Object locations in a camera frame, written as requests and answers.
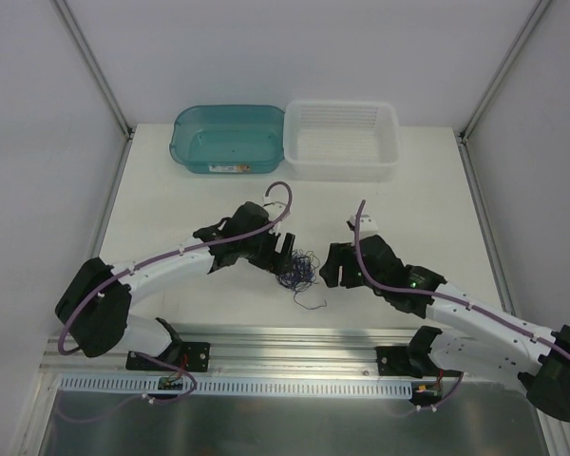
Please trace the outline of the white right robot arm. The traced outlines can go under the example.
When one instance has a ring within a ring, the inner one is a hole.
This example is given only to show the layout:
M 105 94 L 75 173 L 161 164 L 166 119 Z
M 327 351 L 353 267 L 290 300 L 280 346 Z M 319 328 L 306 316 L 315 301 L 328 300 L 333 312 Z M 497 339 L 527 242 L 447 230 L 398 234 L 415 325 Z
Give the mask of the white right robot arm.
M 442 275 L 403 263 L 378 235 L 331 244 L 319 274 L 330 288 L 365 286 L 397 311 L 434 323 L 422 326 L 406 347 L 410 375 L 476 375 L 570 423 L 569 325 L 553 330 L 492 309 Z

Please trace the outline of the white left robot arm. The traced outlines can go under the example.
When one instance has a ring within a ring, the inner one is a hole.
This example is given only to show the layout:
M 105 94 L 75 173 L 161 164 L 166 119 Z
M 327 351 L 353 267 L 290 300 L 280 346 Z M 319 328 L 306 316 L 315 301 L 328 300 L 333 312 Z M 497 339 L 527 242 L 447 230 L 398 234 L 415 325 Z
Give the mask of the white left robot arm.
M 55 308 L 64 325 L 58 352 L 93 358 L 123 349 L 148 358 L 161 370 L 174 368 L 183 356 L 183 341 L 165 319 L 134 315 L 133 306 L 241 258 L 275 276 L 290 270 L 295 237 L 278 231 L 290 209 L 281 202 L 247 201 L 231 217 L 199 228 L 169 252 L 114 264 L 99 257 L 87 260 Z

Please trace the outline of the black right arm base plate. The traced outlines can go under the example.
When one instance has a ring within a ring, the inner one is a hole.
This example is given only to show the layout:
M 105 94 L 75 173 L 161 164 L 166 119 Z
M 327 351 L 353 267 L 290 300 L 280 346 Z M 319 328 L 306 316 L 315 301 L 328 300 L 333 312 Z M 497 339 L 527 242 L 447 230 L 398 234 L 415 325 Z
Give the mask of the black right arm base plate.
M 378 346 L 375 353 L 380 376 L 423 378 L 439 375 L 440 369 L 426 353 L 411 351 L 407 346 Z

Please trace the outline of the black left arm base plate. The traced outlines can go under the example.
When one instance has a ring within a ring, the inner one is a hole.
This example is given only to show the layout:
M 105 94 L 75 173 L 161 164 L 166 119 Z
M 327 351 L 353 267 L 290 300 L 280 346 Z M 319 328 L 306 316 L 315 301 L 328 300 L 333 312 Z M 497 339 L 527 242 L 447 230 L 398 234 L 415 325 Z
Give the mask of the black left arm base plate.
M 138 352 L 127 354 L 125 368 L 128 371 L 172 371 L 172 367 L 189 372 L 207 372 L 211 344 L 208 342 L 181 342 L 171 344 L 165 353 L 154 356 L 159 364 L 140 356 Z

